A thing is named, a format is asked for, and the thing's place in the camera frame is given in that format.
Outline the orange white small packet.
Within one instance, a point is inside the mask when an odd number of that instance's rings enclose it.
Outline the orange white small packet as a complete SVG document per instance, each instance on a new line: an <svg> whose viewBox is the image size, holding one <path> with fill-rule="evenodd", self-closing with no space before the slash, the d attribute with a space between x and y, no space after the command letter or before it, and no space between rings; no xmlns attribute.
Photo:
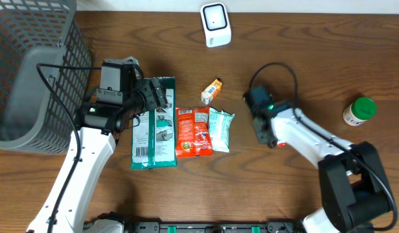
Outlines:
<svg viewBox="0 0 399 233"><path fill-rule="evenodd" d="M222 90L222 85L223 83L220 78L215 79L201 92L201 101L205 105L210 104L213 98Z"/></svg>

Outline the red snack packet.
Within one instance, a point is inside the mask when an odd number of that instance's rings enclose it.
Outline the red snack packet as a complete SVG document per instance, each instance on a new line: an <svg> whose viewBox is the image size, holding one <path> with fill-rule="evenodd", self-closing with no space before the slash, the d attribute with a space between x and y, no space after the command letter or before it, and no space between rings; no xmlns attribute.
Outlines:
<svg viewBox="0 0 399 233"><path fill-rule="evenodd" d="M209 134L210 107L177 107L178 159L211 156L213 149Z"/></svg>

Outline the teal white snack packet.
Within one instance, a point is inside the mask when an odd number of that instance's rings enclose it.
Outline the teal white snack packet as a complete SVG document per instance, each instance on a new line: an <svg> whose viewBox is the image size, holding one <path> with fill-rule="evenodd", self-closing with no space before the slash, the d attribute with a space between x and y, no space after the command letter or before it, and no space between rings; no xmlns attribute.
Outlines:
<svg viewBox="0 0 399 233"><path fill-rule="evenodd" d="M235 114L210 108L209 135L214 151L229 153L229 128L234 117Z"/></svg>

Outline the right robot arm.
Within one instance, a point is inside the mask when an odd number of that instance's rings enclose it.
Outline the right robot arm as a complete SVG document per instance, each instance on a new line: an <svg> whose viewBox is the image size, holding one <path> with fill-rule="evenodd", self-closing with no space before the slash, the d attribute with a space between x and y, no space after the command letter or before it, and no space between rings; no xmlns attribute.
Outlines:
<svg viewBox="0 0 399 233"><path fill-rule="evenodd" d="M247 106L259 143L275 148L284 142L317 168L322 207L300 221L302 232L385 232L395 227L398 209L372 144L341 139L287 102L252 100Z"/></svg>

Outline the green-lid white jar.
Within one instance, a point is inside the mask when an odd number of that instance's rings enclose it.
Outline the green-lid white jar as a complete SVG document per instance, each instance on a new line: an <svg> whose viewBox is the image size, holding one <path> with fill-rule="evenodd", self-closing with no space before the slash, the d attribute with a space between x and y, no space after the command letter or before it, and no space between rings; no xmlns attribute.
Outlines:
<svg viewBox="0 0 399 233"><path fill-rule="evenodd" d="M343 110L343 120L350 126L360 126L377 113L376 103L367 97L361 97Z"/></svg>

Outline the green white snack bag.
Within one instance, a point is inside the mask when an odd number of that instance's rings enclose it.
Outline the green white snack bag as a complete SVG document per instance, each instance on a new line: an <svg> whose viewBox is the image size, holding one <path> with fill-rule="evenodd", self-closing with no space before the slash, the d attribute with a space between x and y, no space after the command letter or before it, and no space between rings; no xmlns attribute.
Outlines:
<svg viewBox="0 0 399 233"><path fill-rule="evenodd" d="M175 140L174 77L160 77L166 89L167 104L143 113L133 121L131 166L132 170L148 170L177 166Z"/></svg>

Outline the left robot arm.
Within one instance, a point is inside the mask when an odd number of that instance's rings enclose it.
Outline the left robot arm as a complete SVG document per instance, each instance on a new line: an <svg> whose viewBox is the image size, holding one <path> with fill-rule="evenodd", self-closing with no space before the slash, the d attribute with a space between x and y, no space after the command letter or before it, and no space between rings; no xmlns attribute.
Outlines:
<svg viewBox="0 0 399 233"><path fill-rule="evenodd" d="M166 105L166 89L158 78L139 79L128 90L94 89L74 116L66 158L52 190L27 232L131 232L132 224L114 212L86 222L98 179L117 142L115 134L144 112Z"/></svg>

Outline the small red wrapper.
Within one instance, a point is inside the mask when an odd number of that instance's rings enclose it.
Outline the small red wrapper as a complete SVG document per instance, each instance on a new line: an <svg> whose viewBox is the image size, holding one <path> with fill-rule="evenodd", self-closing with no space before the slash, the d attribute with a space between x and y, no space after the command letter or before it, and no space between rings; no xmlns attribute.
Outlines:
<svg viewBox="0 0 399 233"><path fill-rule="evenodd" d="M279 142L279 143L277 144L277 147L278 147L278 148L281 148L281 147L286 146L286 145L287 145L286 142Z"/></svg>

